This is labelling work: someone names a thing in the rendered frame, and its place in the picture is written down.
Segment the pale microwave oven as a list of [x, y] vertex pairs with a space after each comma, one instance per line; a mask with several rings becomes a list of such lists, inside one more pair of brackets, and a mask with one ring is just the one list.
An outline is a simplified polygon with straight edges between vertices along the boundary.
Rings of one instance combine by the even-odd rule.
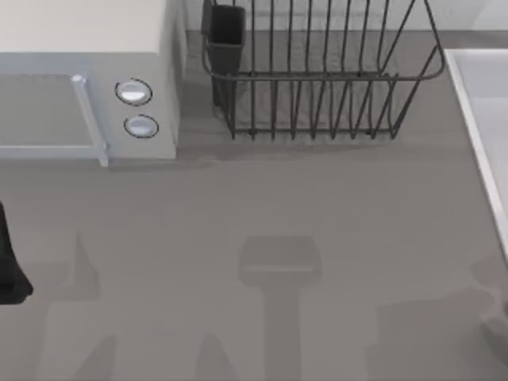
[[[86, 75], [110, 162], [176, 157], [186, 55], [183, 0], [0, 0], [0, 75]], [[117, 98], [131, 78], [152, 88], [149, 103]], [[124, 130], [138, 114], [159, 123], [153, 138]]]

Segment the silver microwave knob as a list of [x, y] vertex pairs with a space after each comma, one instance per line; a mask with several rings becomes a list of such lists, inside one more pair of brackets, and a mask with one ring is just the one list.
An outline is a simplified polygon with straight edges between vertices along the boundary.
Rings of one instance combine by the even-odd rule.
[[137, 139], [153, 138], [160, 131], [159, 123], [153, 117], [145, 114], [126, 118], [123, 127], [131, 137]]
[[129, 106], [142, 106], [152, 100], [152, 88], [143, 80], [131, 78], [115, 84], [117, 98]]

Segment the black cutlery holder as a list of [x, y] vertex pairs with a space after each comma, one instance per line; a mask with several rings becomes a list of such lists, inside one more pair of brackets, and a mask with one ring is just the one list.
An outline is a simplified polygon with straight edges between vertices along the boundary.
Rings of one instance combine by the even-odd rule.
[[214, 106], [224, 106], [221, 96], [228, 94], [241, 67], [245, 40], [246, 11], [242, 6], [222, 5], [203, 0], [202, 35], [211, 65]]

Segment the microwave door with glass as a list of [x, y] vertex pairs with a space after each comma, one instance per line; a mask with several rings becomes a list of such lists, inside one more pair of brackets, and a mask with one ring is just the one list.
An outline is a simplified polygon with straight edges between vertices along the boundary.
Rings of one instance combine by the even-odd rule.
[[98, 161], [71, 76], [0, 75], [0, 160]]

